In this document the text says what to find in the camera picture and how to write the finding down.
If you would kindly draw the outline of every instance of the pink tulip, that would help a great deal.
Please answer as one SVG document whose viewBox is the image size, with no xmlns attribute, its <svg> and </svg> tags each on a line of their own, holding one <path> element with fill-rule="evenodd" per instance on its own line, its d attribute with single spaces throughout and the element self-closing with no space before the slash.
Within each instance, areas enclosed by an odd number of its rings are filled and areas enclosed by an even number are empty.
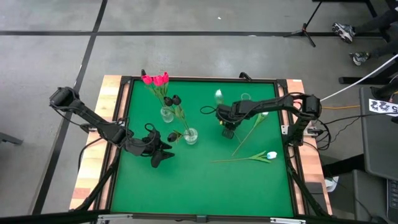
<svg viewBox="0 0 398 224">
<path fill-rule="evenodd" d="M 155 86 L 163 85 L 164 84 L 163 77 L 161 75 L 154 77 L 154 84 L 155 84 Z"/>
<path fill-rule="evenodd" d="M 141 76 L 141 78 L 146 85 L 150 85 L 152 83 L 152 77 L 150 77 L 149 75 L 143 75 Z"/>
<path fill-rule="evenodd" d="M 164 72 L 163 74 L 163 83 L 168 83 L 169 82 L 169 74 L 167 72 Z"/>
</svg>

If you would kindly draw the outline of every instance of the green table surface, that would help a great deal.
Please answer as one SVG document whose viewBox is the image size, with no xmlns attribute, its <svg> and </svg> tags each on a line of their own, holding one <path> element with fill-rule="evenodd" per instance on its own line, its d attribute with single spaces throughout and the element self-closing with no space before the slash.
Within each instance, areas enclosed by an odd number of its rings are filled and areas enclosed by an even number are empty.
<svg viewBox="0 0 398 224">
<path fill-rule="evenodd" d="M 226 105 L 240 100 L 242 93 L 249 93 L 253 101 L 275 98 L 274 85 L 268 83 L 170 81 L 168 95 L 181 97 L 188 125 L 198 131 L 198 142 L 188 145 L 181 139 L 170 143 L 173 148 L 169 151 L 175 157 L 162 161 L 157 169 L 150 166 L 150 158 L 123 150 L 112 212 L 293 216 L 278 113 L 269 113 L 231 157 L 239 145 L 238 139 L 221 135 L 223 127 L 214 113 L 200 113 L 202 106 L 216 106 L 214 95 L 218 89 L 223 92 Z M 129 128 L 135 132 L 135 138 L 147 135 L 146 123 L 155 125 L 164 142 L 174 129 L 183 131 L 177 118 L 171 123 L 163 122 L 160 109 L 158 99 L 145 84 L 135 81 L 129 107 Z M 244 120 L 237 128 L 241 140 L 255 120 L 256 117 Z M 271 163 L 211 162 L 253 156 L 262 151 L 275 151 L 278 156 Z"/>
</svg>

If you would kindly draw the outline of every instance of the sticker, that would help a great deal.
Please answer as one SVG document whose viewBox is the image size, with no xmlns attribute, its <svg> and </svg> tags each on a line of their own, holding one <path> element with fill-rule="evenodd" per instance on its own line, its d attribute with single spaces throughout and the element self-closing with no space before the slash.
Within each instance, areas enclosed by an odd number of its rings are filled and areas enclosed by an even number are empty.
<svg viewBox="0 0 398 224">
<path fill-rule="evenodd" d="M 385 101 L 369 99 L 369 111 L 375 113 L 398 113 L 398 105 Z M 386 114 L 386 115 L 398 116 L 398 114 Z"/>
</svg>

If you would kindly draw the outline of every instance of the vase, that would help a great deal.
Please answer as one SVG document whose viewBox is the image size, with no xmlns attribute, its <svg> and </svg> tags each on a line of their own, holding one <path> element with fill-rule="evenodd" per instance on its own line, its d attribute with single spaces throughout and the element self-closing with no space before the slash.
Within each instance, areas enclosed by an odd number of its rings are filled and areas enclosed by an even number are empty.
<svg viewBox="0 0 398 224">
<path fill-rule="evenodd" d="M 164 122 L 166 122 L 166 123 L 170 123 L 174 119 L 173 113 L 171 113 L 170 110 L 166 106 L 164 106 L 164 107 L 162 107 L 162 109 L 160 109 L 160 114 L 162 115 L 162 118 L 163 118 Z"/>
<path fill-rule="evenodd" d="M 184 138 L 188 144 L 195 144 L 198 141 L 198 131 L 195 128 L 190 128 L 184 131 Z"/>
</svg>

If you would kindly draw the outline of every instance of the gray floor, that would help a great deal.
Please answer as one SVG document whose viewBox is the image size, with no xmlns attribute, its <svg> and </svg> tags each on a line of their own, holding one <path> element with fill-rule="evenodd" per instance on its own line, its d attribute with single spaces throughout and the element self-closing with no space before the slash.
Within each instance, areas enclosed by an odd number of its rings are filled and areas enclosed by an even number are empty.
<svg viewBox="0 0 398 224">
<path fill-rule="evenodd" d="M 384 1 L 373 3 L 378 13 L 386 8 Z M 100 5 L 100 0 L 3 0 L 0 30 L 92 30 Z M 100 30 L 286 32 L 299 29 L 315 7 L 309 0 L 118 0 L 109 1 Z M 370 18 L 364 4 L 323 3 L 308 30 L 328 32 L 334 21 L 360 24 Z M 19 147 L 0 145 L 0 216 L 29 213 L 61 120 L 48 97 L 58 86 L 73 86 L 88 38 L 0 36 L 0 131 L 24 139 Z M 307 93 L 322 98 L 343 88 L 338 77 L 365 76 L 390 57 L 356 67 L 348 53 L 384 41 L 358 38 L 348 45 L 336 37 L 313 39 L 316 48 L 299 37 L 97 37 L 80 95 L 94 108 L 103 75 L 137 75 L 144 68 L 151 74 L 236 77 L 244 71 L 253 78 L 302 79 Z M 358 104 L 357 87 L 324 102 Z M 324 110 L 322 120 L 355 114 L 359 110 Z M 333 135 L 346 124 L 331 125 Z M 360 127 L 359 121 L 350 126 L 322 154 L 335 159 L 360 154 Z M 84 132 L 70 126 L 43 212 L 68 209 L 85 142 Z"/>
</svg>

